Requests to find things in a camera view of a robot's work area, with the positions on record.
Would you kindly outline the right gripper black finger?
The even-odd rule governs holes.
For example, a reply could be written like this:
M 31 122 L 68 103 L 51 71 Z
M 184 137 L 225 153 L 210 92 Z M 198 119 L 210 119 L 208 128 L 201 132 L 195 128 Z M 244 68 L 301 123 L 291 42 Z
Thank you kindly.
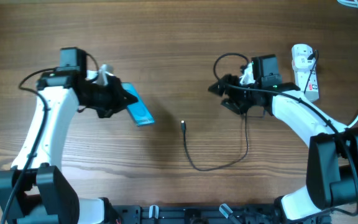
M 227 81 L 219 79 L 216 83 L 208 87 L 208 91 L 218 96 L 227 95 L 229 90 Z
M 233 99 L 225 98 L 222 100 L 221 105 L 225 108 L 229 109 L 235 114 L 242 115 L 244 112 L 241 110 L 241 107 L 238 103 L 236 103 Z

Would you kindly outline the smartphone with teal screen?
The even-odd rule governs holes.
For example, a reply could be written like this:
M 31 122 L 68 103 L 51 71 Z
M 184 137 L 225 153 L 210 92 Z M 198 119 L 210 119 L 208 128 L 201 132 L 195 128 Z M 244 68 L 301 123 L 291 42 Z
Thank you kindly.
M 153 116 L 142 101 L 134 85 L 131 83 L 123 83 L 122 87 L 138 99 L 137 103 L 133 103 L 127 106 L 127 110 L 131 115 L 132 119 L 134 120 L 135 124 L 137 126 L 147 126 L 154 124 L 155 120 Z

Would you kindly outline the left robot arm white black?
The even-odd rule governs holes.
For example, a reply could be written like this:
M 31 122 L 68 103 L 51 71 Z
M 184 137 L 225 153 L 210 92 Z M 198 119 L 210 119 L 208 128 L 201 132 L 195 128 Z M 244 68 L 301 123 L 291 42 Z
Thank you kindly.
M 36 72 L 37 97 L 29 132 L 9 170 L 0 171 L 2 223 L 120 223 L 105 198 L 80 198 L 61 171 L 68 128 L 76 113 L 112 115 L 138 102 L 107 66 L 88 70 L 90 54 L 60 50 L 55 68 Z

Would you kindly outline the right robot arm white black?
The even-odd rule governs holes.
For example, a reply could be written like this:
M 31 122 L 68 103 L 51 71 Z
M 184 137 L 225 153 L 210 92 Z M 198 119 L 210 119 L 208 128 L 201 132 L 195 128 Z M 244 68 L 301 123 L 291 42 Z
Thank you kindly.
M 227 95 L 221 104 L 236 114 L 261 106 L 287 124 L 308 147 L 306 184 L 275 200 L 274 222 L 295 223 L 356 204 L 358 215 L 358 128 L 335 121 L 312 104 L 294 83 L 285 83 L 275 55 L 247 59 L 241 77 L 219 77 L 208 90 Z

